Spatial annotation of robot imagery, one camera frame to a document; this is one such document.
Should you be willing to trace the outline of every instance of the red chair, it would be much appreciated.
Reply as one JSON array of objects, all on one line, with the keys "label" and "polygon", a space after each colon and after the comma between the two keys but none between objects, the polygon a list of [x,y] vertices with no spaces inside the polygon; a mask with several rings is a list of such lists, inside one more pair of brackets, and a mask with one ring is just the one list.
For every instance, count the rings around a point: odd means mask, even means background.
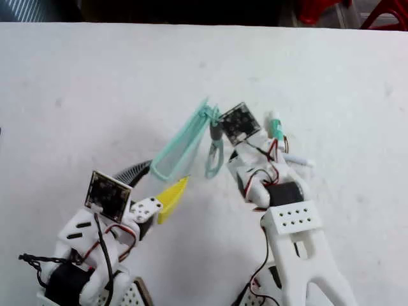
[{"label": "red chair", "polygon": [[[344,0],[347,7],[351,1]],[[304,24],[315,24],[325,9],[339,2],[343,0],[298,0],[298,19]]]},{"label": "red chair", "polygon": [[[398,20],[398,23],[373,27],[373,22],[378,18],[379,15],[384,13],[394,15],[394,17]],[[361,28],[374,30],[408,31],[408,0],[382,0],[374,8],[374,11],[372,11],[366,21],[364,21]]]}]

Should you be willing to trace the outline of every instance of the white tabletop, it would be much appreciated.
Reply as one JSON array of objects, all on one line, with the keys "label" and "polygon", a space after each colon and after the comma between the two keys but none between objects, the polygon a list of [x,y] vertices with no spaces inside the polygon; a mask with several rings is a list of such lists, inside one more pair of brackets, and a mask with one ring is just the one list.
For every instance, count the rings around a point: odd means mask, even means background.
[{"label": "white tabletop", "polygon": [[[154,157],[206,96],[277,110],[360,305],[405,305],[408,36],[130,24],[0,24],[1,305],[33,305],[35,271],[83,205],[91,171]],[[265,256],[261,215],[226,168],[203,178],[125,261],[156,305],[230,305]]]}]

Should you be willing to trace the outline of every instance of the cable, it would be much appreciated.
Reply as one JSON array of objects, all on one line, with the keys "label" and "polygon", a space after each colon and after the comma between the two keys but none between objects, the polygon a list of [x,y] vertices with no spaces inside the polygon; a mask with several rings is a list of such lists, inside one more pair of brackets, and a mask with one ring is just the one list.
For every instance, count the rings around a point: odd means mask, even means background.
[{"label": "cable", "polygon": [[101,231],[101,225],[99,223],[99,219],[98,219],[98,214],[95,213],[94,214],[94,218],[95,218],[95,222],[96,222],[96,226],[98,227],[98,236],[99,236],[99,242],[101,244],[101,248],[103,251],[103,255],[105,256],[106,259],[106,264],[108,266],[108,275],[109,275],[109,282],[108,282],[108,290],[109,290],[109,294],[108,294],[108,298],[106,299],[105,302],[105,306],[108,306],[110,304],[110,301],[112,300],[112,296],[113,296],[113,273],[112,273],[112,266],[110,264],[110,259],[109,259],[109,253],[108,253],[108,249],[106,248],[106,244],[105,241],[103,240],[103,235],[102,235],[102,231]]},{"label": "cable", "polygon": [[[127,256],[129,255],[131,249],[135,246],[136,241],[137,241],[137,237],[136,234],[134,233],[134,231],[130,228],[128,228],[127,226],[121,225],[121,224],[111,224],[109,227],[106,228],[105,230],[105,234],[109,233],[112,228],[118,227],[120,228],[122,231],[125,231],[126,233],[130,234],[133,237],[133,243],[127,248],[127,250],[125,252],[123,252],[120,256],[119,256],[119,262],[121,263],[122,261],[124,261]],[[85,253],[84,258],[82,259],[82,262],[84,262],[88,257],[89,254],[99,245],[99,241],[95,242],[94,245]]]},{"label": "cable", "polygon": [[268,261],[269,258],[269,243],[268,243],[268,236],[266,235],[266,231],[265,228],[262,228],[263,233],[265,234],[265,240],[266,240],[266,258],[264,260],[264,262],[262,263],[262,265],[255,271],[255,273],[251,276],[251,279],[249,280],[249,291],[254,295],[254,296],[258,296],[260,298],[264,298],[264,299],[271,299],[272,301],[275,302],[276,306],[280,306],[278,301],[276,299],[274,299],[273,297],[269,296],[269,295],[259,295],[257,293],[255,293],[252,290],[252,283],[254,282],[255,277],[257,276],[257,274],[259,273],[259,271],[262,270],[262,268],[266,265],[266,262]]},{"label": "cable", "polygon": [[289,153],[289,142],[286,136],[283,136],[283,140],[285,142],[285,153]]},{"label": "cable", "polygon": [[34,269],[37,270],[37,280],[38,283],[40,284],[41,287],[47,288],[47,284],[45,284],[41,280],[41,263],[40,261],[44,262],[53,262],[53,263],[77,263],[76,261],[73,260],[68,260],[66,258],[56,258],[56,257],[42,257],[42,256],[34,256],[30,254],[24,253],[23,255],[18,256],[18,260],[23,260],[26,263],[28,263],[30,266],[32,266]]},{"label": "cable", "polygon": [[266,175],[268,175],[269,184],[271,184],[271,183],[273,182],[272,177],[269,175],[269,173],[268,173],[265,169],[257,169],[257,170],[255,170],[254,173],[251,174],[251,176],[249,177],[248,182],[247,182],[247,185],[245,186],[245,189],[244,189],[244,198],[245,198],[245,199],[247,198],[247,193],[248,193],[248,190],[249,190],[249,186],[251,185],[252,179],[254,178],[255,174],[257,174],[258,172],[265,172]]}]

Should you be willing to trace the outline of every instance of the red wire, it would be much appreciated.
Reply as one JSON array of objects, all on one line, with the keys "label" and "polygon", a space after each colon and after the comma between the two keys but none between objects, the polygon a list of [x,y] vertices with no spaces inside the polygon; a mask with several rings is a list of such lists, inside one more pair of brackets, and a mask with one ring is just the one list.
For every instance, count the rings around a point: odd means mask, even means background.
[{"label": "red wire", "polygon": [[[116,224],[116,223],[111,224],[109,227],[107,227],[106,230],[105,230],[105,234],[106,234],[106,233],[109,233],[109,231],[110,231],[112,228],[116,228],[116,227],[120,228],[122,231],[125,231],[126,233],[129,233],[131,236],[133,236],[133,243],[127,248],[127,250],[126,250],[125,252],[123,252],[123,253],[119,256],[119,262],[121,262],[121,261],[123,261],[123,260],[129,255],[131,249],[135,246],[136,241],[137,241],[137,238],[136,238],[136,234],[134,233],[133,230],[131,230],[130,228],[128,228],[128,227],[126,227],[126,226],[124,226],[124,225]],[[94,245],[85,253],[85,256],[84,256],[84,258],[82,259],[82,261],[85,261],[85,260],[88,258],[89,254],[90,254],[98,245],[99,245],[99,241],[95,242]]]},{"label": "red wire", "polygon": [[278,161],[278,153],[277,153],[278,139],[276,139],[276,138],[273,139],[273,142],[270,145],[270,148],[269,148],[269,151],[268,151],[268,157],[267,157],[268,161],[270,161],[270,153],[272,152],[274,146],[276,146],[276,149],[275,149],[275,161]]}]

